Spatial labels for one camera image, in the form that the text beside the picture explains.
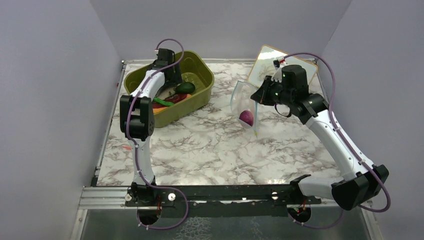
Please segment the green chili pepper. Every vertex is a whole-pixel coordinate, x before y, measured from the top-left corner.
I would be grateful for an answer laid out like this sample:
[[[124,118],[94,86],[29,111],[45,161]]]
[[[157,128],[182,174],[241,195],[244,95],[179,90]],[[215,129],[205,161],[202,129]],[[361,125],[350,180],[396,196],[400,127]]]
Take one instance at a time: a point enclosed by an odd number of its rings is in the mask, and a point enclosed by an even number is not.
[[[170,107],[170,106],[172,106],[172,105],[174,104],[174,103],[173,103],[173,102],[171,102],[171,101],[165,101],[165,100],[162,100],[162,99],[157,98],[157,97],[155,97],[155,98],[153,99],[153,101],[154,101],[155,103],[158,103],[158,104],[160,104],[160,105],[167,106],[167,107]]]

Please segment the silver toy fish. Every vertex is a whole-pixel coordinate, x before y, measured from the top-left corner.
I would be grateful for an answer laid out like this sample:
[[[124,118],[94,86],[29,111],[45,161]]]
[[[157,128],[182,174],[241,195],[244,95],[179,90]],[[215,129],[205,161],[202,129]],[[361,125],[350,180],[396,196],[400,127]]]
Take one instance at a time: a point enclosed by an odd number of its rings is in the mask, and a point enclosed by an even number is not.
[[[164,89],[161,90],[160,93],[157,93],[155,95],[155,97],[158,98],[158,99],[161,99],[161,100],[165,100],[166,98],[176,94],[176,88],[177,88],[177,86],[164,88]]]

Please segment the clear zip top bag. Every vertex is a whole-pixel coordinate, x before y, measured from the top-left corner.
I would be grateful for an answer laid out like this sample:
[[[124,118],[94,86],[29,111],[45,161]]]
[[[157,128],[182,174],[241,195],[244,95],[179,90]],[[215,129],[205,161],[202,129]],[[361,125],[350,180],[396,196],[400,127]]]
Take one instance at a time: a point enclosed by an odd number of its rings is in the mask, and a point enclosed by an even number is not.
[[[248,81],[238,80],[231,93],[230,97],[230,110],[237,122],[247,131],[251,132],[255,137],[258,136],[258,103],[251,99],[251,95],[255,93],[258,88]],[[254,124],[249,126],[239,120],[241,112],[249,110],[254,115]]]

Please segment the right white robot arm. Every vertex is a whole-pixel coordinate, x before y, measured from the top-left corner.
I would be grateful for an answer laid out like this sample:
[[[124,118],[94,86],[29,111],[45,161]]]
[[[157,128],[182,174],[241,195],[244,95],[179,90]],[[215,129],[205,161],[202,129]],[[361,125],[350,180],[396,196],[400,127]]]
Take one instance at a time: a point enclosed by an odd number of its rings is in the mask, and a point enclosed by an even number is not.
[[[308,196],[334,200],[350,211],[375,197],[389,176],[383,165],[375,165],[361,153],[329,109],[319,93],[311,93],[307,72],[297,64],[280,67],[265,76],[261,86],[250,97],[264,106],[284,105],[289,115],[297,117],[321,141],[341,173],[342,178],[302,176],[292,181],[289,199],[300,204]]]

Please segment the purple red onion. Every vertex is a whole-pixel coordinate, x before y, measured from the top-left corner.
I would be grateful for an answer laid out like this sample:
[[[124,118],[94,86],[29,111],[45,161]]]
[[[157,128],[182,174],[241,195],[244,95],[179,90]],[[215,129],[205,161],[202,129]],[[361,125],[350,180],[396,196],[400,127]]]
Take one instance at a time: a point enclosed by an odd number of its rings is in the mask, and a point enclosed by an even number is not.
[[[255,117],[250,110],[244,110],[239,115],[239,120],[243,123],[246,123],[248,126],[253,126],[255,122]]]

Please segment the dark green avocado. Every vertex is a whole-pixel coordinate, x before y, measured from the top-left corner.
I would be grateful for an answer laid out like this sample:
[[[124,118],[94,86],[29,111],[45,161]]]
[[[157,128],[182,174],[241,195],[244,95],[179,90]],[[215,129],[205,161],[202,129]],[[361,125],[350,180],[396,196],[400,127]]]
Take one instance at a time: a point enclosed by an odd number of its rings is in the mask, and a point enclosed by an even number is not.
[[[192,94],[196,86],[192,82],[183,82],[175,88],[177,94]]]

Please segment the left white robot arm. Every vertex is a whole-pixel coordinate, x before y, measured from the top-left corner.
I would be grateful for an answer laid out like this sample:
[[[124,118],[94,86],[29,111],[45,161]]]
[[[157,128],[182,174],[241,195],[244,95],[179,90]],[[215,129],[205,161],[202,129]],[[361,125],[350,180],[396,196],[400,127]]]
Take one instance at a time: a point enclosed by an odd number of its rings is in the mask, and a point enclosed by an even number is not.
[[[120,129],[131,146],[134,164],[130,195],[147,206],[157,200],[150,153],[155,129],[153,100],[165,87],[182,82],[179,62],[184,58],[183,54],[176,57],[174,51],[166,48],[157,49],[156,56],[139,86],[119,99]]]

